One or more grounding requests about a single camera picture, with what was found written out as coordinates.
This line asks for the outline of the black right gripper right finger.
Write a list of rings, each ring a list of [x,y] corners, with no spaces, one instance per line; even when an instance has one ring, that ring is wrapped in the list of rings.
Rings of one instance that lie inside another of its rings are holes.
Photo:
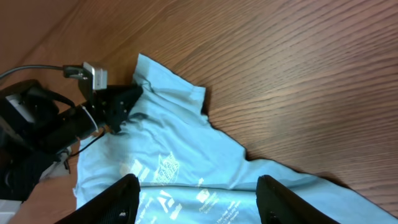
[[[337,224],[269,175],[257,180],[256,204],[265,224]]]

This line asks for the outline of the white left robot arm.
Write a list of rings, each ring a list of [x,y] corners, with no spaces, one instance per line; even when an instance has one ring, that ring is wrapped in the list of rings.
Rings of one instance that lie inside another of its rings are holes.
[[[1,90],[1,199],[27,200],[67,147],[99,128],[120,132],[142,93],[137,85],[109,86],[75,105],[37,80]]]

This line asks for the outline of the light blue printed t-shirt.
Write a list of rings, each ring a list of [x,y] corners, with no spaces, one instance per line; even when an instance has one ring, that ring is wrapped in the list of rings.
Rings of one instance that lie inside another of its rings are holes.
[[[138,223],[259,223],[257,180],[269,175],[339,223],[396,223],[356,192],[245,149],[201,112],[205,89],[140,55],[143,92],[117,134],[81,142],[78,207],[127,174],[141,185]]]

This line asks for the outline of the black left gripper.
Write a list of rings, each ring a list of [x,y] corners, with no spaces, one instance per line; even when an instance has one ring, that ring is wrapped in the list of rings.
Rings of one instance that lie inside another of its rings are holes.
[[[113,134],[120,132],[143,89],[138,85],[111,85],[94,94],[94,118],[99,127],[107,126]]]

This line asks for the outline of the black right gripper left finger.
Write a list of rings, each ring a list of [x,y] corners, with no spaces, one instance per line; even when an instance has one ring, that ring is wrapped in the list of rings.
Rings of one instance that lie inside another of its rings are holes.
[[[138,178],[125,175],[57,224],[135,224],[140,191]]]

